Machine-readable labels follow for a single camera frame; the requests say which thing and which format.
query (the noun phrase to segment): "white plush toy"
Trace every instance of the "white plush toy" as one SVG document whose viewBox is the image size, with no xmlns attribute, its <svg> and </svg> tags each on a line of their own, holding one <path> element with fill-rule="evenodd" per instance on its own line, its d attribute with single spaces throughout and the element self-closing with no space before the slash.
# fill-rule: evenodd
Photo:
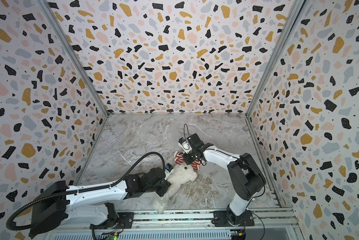
<svg viewBox="0 0 359 240">
<path fill-rule="evenodd" d="M 170 186 L 163 197 L 154 199 L 153 208 L 157 212 L 165 211 L 168 207 L 169 198 L 178 192 L 181 185 L 187 183 L 188 181 L 194 181 L 196 178 L 197 173 L 190 165 L 182 163 L 174 166 L 172 174 L 170 174 L 167 179 L 167 181 L 170 182 Z"/>
</svg>

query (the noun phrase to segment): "vent grille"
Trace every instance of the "vent grille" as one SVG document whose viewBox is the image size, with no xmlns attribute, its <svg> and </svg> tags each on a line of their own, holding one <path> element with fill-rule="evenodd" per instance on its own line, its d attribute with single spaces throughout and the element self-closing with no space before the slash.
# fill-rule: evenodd
<svg viewBox="0 0 359 240">
<path fill-rule="evenodd" d="M 107 235 L 97 235 L 98 240 L 106 239 Z M 119 240 L 228 240 L 229 230 L 175 230 L 175 231 L 130 231 L 123 232 Z M 55 233 L 53 240 L 93 240 L 91 233 Z"/>
</svg>

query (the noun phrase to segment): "side wall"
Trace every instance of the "side wall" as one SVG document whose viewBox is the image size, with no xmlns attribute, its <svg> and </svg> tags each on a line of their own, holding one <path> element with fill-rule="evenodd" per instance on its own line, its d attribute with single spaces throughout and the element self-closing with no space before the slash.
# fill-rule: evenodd
<svg viewBox="0 0 359 240">
<path fill-rule="evenodd" d="M 307 1 L 248 116 L 306 239 L 359 239 L 359 0 Z"/>
<path fill-rule="evenodd" d="M 0 239 L 28 235 L 7 230 L 7 218 L 76 179 L 103 119 L 36 2 L 0 1 Z"/>
<path fill-rule="evenodd" d="M 110 112 L 246 113 L 294 1 L 54 2 Z"/>
</svg>

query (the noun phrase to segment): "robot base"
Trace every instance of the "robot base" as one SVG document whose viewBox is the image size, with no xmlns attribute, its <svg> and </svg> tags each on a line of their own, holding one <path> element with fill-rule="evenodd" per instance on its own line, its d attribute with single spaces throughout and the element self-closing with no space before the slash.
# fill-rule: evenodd
<svg viewBox="0 0 359 240">
<path fill-rule="evenodd" d="M 211 221 L 211 223 L 214 224 L 216 227 L 232 226 L 227 218 L 227 211 L 214 211 L 213 215 L 214 215 L 214 219 Z M 240 217 L 242 217 L 243 220 L 245 220 L 247 227 L 254 226 L 254 219 L 250 210 L 246 210 Z M 245 222 L 242 221 L 238 226 L 235 227 L 244 227 Z"/>
<path fill-rule="evenodd" d="M 114 204 L 105 203 L 108 209 L 108 218 L 99 225 L 90 224 L 90 229 L 108 229 L 119 223 L 119 229 L 130 229 L 132 228 L 134 213 L 133 212 L 121 212 L 116 213 Z"/>
</svg>

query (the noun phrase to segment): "back wall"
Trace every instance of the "back wall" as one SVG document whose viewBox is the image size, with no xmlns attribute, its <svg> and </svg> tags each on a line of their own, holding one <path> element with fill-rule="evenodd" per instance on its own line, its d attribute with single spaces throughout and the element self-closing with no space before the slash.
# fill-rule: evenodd
<svg viewBox="0 0 359 240">
<path fill-rule="evenodd" d="M 246 113 L 292 3 L 50 6 L 109 112 Z"/>
</svg>

